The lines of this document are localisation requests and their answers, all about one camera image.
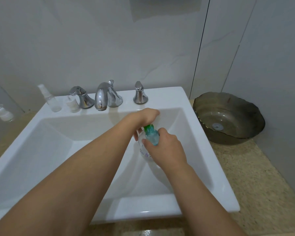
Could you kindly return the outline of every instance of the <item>white sink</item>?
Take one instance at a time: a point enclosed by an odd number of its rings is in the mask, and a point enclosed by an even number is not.
[[[149,101],[133,102],[135,91],[120,91],[123,103],[99,112],[95,107],[53,113],[45,104],[0,158],[0,218],[38,182],[77,150],[118,123],[127,113],[157,108],[154,122],[177,135],[188,163],[229,212],[239,204],[181,87],[146,89]],[[62,102],[64,97],[57,97]],[[140,155],[132,138],[92,222],[179,216],[181,211],[164,172]]]

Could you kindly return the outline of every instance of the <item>bowl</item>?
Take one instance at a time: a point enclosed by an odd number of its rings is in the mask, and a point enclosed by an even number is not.
[[[257,136],[265,127],[259,108],[230,93],[207,92],[193,103],[209,141],[236,145]]]

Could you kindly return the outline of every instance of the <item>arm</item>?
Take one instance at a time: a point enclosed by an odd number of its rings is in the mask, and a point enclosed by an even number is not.
[[[159,111],[128,114],[68,158],[0,220],[0,235],[80,235],[90,224],[136,129]]]
[[[169,179],[194,235],[246,235],[188,165],[177,137],[164,128],[158,132],[158,145],[145,140],[144,146]]]

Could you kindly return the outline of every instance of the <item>forearm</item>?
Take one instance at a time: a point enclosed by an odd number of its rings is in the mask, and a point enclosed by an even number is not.
[[[191,166],[166,173],[194,235],[246,235],[210,193]]]
[[[128,115],[67,159],[2,218],[0,233],[81,234],[114,178],[136,121]]]

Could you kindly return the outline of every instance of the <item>hand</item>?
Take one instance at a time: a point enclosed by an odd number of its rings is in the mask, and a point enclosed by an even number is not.
[[[134,113],[136,119],[139,119],[137,130],[133,133],[136,141],[138,141],[138,134],[142,132],[142,127],[152,124],[159,114],[160,112],[157,109],[152,108],[145,108]]]
[[[169,134],[165,128],[160,128],[159,142],[154,146],[149,140],[142,142],[155,161],[162,168],[165,174],[176,172],[181,167],[188,165],[185,151],[176,135]]]

